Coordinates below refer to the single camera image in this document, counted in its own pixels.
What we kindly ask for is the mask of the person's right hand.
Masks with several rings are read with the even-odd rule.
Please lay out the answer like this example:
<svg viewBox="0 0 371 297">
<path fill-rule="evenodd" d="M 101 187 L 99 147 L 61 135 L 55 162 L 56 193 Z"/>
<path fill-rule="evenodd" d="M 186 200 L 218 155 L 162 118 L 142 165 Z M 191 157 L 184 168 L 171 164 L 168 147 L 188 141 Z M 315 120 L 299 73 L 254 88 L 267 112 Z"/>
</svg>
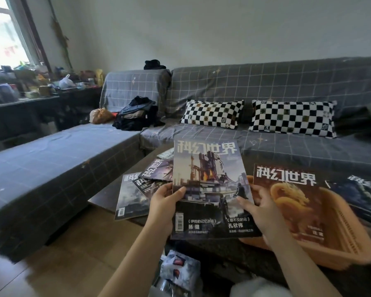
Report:
<svg viewBox="0 0 371 297">
<path fill-rule="evenodd" d="M 252 191 L 257 192 L 261 198 L 259 205 L 256 205 L 257 212 L 252 215 L 252 218 L 262 233 L 266 244 L 273 247 L 280 241 L 292 238 L 285 220 L 269 191 L 255 184 L 252 184 L 250 187 Z"/>
</svg>

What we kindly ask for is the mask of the person's left hand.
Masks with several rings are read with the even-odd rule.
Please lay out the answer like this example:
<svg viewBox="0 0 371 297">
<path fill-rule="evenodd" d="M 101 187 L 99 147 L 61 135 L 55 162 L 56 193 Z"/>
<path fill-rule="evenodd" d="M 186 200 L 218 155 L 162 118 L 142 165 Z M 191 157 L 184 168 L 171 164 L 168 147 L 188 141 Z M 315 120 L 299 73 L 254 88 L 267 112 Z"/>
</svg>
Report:
<svg viewBox="0 0 371 297">
<path fill-rule="evenodd" d="M 149 214 L 145 226 L 156 234 L 168 237 L 173 230 L 173 216 L 176 203 L 171 202 L 173 184 L 167 183 L 159 187 L 152 196 Z"/>
</svg>

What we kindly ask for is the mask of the magazine with machine tower cover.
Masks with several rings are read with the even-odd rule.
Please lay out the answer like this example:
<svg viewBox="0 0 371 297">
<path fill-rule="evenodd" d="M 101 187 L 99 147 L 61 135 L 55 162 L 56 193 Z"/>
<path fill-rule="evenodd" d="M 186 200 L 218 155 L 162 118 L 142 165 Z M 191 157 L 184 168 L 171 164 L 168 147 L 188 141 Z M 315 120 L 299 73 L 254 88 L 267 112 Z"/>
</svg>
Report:
<svg viewBox="0 0 371 297">
<path fill-rule="evenodd" d="M 174 138 L 173 192 L 185 187 L 176 203 L 173 240 L 262 236 L 237 197 L 254 204 L 240 148 L 234 139 Z"/>
</svg>

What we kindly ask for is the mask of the person's right forearm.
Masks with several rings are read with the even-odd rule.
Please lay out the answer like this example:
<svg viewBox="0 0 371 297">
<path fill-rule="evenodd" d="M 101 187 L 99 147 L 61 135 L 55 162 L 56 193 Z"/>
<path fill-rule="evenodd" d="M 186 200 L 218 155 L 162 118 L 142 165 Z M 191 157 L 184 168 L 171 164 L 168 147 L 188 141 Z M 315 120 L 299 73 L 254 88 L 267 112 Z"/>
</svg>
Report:
<svg viewBox="0 0 371 297">
<path fill-rule="evenodd" d="M 265 233 L 293 297 L 342 297 L 287 230 Z"/>
</svg>

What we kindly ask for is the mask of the person's left forearm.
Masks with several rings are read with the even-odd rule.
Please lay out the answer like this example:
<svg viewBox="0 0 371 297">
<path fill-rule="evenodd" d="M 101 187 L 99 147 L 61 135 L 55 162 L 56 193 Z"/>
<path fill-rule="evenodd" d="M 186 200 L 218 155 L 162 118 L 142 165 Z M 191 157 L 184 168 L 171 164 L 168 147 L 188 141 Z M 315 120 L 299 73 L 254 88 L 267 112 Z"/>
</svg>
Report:
<svg viewBox="0 0 371 297">
<path fill-rule="evenodd" d="M 146 223 L 98 297 L 148 297 L 171 223 Z"/>
</svg>

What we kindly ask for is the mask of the magazine with purple cover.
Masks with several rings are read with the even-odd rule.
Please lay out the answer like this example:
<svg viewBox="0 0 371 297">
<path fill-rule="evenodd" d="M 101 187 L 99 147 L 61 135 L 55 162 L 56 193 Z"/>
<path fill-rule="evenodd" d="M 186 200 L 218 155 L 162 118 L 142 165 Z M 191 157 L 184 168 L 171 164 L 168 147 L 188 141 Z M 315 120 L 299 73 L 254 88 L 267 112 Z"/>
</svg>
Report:
<svg viewBox="0 0 371 297">
<path fill-rule="evenodd" d="M 173 163 L 173 159 L 156 158 L 139 174 L 139 178 L 172 182 Z"/>
</svg>

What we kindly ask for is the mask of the magazine with white cover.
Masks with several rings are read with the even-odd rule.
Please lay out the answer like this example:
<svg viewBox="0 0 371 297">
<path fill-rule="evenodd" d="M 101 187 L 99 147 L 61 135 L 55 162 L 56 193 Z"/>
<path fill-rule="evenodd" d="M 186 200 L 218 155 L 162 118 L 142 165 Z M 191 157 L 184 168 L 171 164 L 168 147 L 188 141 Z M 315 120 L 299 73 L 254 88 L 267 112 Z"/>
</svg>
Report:
<svg viewBox="0 0 371 297">
<path fill-rule="evenodd" d="M 157 155 L 157 159 L 161 161 L 173 161 L 173 158 L 174 158 L 174 147 Z"/>
</svg>

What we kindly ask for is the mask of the magazine with grey cover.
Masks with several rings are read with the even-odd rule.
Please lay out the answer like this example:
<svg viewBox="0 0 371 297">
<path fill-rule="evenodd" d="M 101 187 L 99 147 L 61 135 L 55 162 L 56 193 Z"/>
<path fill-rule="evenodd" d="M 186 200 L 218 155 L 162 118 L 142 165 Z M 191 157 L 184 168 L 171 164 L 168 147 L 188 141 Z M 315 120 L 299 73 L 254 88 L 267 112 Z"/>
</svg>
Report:
<svg viewBox="0 0 371 297">
<path fill-rule="evenodd" d="M 133 180 L 137 179 L 139 174 L 141 174 L 141 171 L 123 174 L 115 210 L 115 220 L 126 220 L 148 215 L 150 200 L 133 183 Z"/>
</svg>

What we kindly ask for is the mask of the magazine with orange dragon cover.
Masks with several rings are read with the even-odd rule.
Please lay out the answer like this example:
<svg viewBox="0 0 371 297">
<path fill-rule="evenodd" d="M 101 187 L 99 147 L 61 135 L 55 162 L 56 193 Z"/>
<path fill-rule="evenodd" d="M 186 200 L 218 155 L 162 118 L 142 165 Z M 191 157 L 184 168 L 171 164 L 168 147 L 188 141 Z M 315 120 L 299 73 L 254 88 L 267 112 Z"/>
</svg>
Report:
<svg viewBox="0 0 371 297">
<path fill-rule="evenodd" d="M 255 163 L 253 179 L 269 191 L 296 240 L 324 244 L 322 181 L 316 171 Z"/>
</svg>

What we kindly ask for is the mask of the clear plastic printed packet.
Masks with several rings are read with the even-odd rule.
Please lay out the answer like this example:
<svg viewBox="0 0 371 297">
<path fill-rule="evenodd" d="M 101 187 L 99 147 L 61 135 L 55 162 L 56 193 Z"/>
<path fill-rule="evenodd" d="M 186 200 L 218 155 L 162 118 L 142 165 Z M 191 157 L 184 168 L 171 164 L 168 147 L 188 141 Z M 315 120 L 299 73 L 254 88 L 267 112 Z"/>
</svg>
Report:
<svg viewBox="0 0 371 297">
<path fill-rule="evenodd" d="M 170 250 L 161 255 L 154 286 L 169 297 L 202 297 L 201 262 Z"/>
</svg>

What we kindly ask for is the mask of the black white checkered pillow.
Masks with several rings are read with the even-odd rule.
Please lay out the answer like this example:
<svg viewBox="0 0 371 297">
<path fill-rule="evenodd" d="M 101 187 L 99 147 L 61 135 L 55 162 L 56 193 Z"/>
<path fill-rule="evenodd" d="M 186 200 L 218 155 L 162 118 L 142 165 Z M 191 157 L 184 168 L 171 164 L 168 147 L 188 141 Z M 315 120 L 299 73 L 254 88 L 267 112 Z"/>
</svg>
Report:
<svg viewBox="0 0 371 297">
<path fill-rule="evenodd" d="M 336 102 L 284 102 L 253 100 L 253 116 L 248 130 L 281 134 L 306 134 L 333 139 Z"/>
<path fill-rule="evenodd" d="M 236 129 L 243 107 L 244 100 L 231 102 L 189 100 L 179 122 L 180 124 Z"/>
</svg>

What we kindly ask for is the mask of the white fluffy slipper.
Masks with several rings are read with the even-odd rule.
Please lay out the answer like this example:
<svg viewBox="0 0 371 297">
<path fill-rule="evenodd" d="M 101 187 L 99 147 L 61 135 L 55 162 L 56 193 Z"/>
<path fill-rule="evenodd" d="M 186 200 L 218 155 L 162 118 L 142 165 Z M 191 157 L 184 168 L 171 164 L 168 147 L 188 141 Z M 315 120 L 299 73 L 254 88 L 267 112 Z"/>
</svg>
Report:
<svg viewBox="0 0 371 297">
<path fill-rule="evenodd" d="M 262 277 L 245 280 L 231 287 L 229 297 L 293 297 L 289 289 Z"/>
</svg>

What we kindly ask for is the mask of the black backpack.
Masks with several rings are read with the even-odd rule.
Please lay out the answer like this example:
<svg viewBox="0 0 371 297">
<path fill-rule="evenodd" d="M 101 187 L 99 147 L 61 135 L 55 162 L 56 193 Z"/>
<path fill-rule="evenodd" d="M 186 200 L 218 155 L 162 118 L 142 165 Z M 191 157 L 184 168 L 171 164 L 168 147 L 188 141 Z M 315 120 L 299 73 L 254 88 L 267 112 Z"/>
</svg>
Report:
<svg viewBox="0 0 371 297">
<path fill-rule="evenodd" d="M 165 125 L 158 116 L 156 102 L 148 97 L 136 96 L 124 109 L 112 114 L 114 116 L 112 126 L 122 131 L 142 131 L 151 126 Z"/>
</svg>

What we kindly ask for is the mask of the sofa with grey checked cover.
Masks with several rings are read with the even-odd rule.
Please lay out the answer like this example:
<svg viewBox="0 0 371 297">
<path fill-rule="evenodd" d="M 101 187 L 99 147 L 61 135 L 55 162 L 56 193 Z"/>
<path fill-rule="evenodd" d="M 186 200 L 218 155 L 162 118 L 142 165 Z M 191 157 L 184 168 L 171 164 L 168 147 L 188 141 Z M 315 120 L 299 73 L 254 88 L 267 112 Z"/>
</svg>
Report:
<svg viewBox="0 0 371 297">
<path fill-rule="evenodd" d="M 164 126 L 86 124 L 0 151 L 0 255 L 39 250 L 88 200 L 175 135 L 236 139 L 246 160 L 279 160 L 371 177 L 371 57 L 110 72 L 100 106 L 156 102 Z M 236 129 L 180 124 L 189 100 L 244 100 Z M 337 138 L 252 132 L 253 100 L 336 102 Z"/>
</svg>

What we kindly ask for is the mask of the orange plastic basket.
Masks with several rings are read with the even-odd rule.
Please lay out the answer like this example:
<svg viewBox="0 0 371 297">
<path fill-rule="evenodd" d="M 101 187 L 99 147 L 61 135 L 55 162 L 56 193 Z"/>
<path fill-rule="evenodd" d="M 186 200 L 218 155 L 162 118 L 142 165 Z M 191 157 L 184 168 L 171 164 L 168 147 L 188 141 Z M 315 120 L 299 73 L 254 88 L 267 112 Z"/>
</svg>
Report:
<svg viewBox="0 0 371 297">
<path fill-rule="evenodd" d="M 317 265 L 333 270 L 346 270 L 351 265 L 371 264 L 371 238 L 367 231 L 347 202 L 327 189 L 321 174 L 318 176 L 322 181 L 320 190 L 324 215 L 324 244 L 318 245 L 293 238 Z M 250 184 L 254 184 L 253 176 L 248 175 L 247 179 Z"/>
</svg>

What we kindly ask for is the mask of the orange plastic bag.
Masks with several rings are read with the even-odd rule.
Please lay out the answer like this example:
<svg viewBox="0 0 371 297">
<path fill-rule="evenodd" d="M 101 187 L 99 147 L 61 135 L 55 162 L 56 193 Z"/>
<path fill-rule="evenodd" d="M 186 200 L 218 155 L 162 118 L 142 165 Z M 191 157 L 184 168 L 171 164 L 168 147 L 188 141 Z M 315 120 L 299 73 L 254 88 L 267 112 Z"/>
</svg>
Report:
<svg viewBox="0 0 371 297">
<path fill-rule="evenodd" d="M 89 122 L 91 124 L 105 124 L 114 120 L 116 115 L 106 108 L 94 109 L 89 114 Z"/>
</svg>

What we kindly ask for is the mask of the magazine with dark blue cover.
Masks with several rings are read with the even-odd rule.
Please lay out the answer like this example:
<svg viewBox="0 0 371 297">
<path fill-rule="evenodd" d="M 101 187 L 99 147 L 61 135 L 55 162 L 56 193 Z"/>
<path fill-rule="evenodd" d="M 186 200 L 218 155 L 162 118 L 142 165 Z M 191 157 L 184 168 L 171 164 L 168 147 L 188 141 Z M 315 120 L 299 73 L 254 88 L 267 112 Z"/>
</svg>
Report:
<svg viewBox="0 0 371 297">
<path fill-rule="evenodd" d="M 353 174 L 338 174 L 326 179 L 325 185 L 340 195 L 358 218 L 371 223 L 371 180 Z"/>
</svg>

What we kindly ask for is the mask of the black cloth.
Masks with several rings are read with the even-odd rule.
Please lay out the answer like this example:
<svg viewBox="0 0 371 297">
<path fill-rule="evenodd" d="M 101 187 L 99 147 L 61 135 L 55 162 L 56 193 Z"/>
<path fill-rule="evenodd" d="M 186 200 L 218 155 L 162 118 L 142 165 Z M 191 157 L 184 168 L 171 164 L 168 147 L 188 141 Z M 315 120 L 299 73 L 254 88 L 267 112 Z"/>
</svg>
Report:
<svg viewBox="0 0 371 297">
<path fill-rule="evenodd" d="M 167 69 L 165 65 L 162 65 L 159 60 L 146 60 L 143 67 L 144 70 L 164 70 Z"/>
</svg>

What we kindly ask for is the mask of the white plastic bag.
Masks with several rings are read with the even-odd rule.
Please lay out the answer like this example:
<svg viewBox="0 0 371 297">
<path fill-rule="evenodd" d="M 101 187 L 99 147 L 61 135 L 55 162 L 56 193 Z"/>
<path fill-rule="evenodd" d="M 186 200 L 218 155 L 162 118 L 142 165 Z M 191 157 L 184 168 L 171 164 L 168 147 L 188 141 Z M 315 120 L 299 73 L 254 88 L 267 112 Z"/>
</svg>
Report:
<svg viewBox="0 0 371 297">
<path fill-rule="evenodd" d="M 59 81 L 58 87 L 60 89 L 71 89 L 75 88 L 75 83 L 70 79 L 71 74 L 67 74 L 64 78 Z"/>
</svg>

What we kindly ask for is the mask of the dark long side table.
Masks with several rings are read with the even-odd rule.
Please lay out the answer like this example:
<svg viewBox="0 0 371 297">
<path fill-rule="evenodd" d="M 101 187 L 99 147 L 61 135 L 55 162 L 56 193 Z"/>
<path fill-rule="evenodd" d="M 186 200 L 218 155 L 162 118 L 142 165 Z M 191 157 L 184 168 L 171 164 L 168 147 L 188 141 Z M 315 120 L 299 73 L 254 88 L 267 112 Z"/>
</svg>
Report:
<svg viewBox="0 0 371 297">
<path fill-rule="evenodd" d="M 99 107 L 102 88 L 70 90 L 51 97 L 0 104 L 0 141 L 28 133 L 41 133 L 41 124 L 53 121 L 59 131 L 87 124 Z"/>
</svg>

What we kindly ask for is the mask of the clutter of household items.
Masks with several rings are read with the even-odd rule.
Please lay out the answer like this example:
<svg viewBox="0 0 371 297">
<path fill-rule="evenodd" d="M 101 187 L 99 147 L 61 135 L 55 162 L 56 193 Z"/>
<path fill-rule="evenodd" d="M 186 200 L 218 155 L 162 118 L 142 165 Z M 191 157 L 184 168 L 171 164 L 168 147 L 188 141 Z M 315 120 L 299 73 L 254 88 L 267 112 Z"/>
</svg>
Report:
<svg viewBox="0 0 371 297">
<path fill-rule="evenodd" d="M 70 79 L 76 87 L 62 90 L 58 84 L 67 74 L 71 74 Z M 102 88 L 95 84 L 94 76 L 94 72 L 90 70 L 77 74 L 66 72 L 59 67 L 54 68 L 54 72 L 50 73 L 45 65 L 30 63 L 21 63 L 15 68 L 2 66 L 0 68 L 0 105 L 74 94 L 91 94 L 100 97 Z"/>
</svg>

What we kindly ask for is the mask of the dried hanging plant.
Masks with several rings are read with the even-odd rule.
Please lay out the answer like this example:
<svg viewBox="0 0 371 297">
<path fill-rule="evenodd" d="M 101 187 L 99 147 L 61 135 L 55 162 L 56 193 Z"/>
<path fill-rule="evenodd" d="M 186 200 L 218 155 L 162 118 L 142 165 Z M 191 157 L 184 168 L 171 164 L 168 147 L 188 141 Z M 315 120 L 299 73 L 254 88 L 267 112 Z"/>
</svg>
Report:
<svg viewBox="0 0 371 297">
<path fill-rule="evenodd" d="M 69 70 L 71 73 L 74 72 L 73 65 L 71 63 L 70 57 L 69 57 L 69 51 L 68 51 L 68 38 L 64 35 L 62 28 L 60 26 L 60 23 L 57 19 L 53 4 L 51 0 L 47 0 L 49 7 L 50 7 L 50 13 L 51 13 L 51 28 L 54 31 L 54 34 L 56 36 L 56 39 L 60 46 L 60 51 L 62 53 L 62 57 L 64 58 L 67 66 L 69 67 Z"/>
</svg>

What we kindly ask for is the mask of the window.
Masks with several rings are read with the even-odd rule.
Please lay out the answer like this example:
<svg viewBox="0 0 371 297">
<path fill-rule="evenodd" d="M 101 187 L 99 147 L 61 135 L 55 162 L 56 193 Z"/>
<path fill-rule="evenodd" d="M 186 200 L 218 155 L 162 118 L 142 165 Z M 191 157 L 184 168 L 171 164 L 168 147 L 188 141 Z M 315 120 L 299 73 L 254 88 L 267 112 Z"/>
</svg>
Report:
<svg viewBox="0 0 371 297">
<path fill-rule="evenodd" d="M 0 70 L 24 65 L 51 71 L 27 0 L 0 0 Z"/>
</svg>

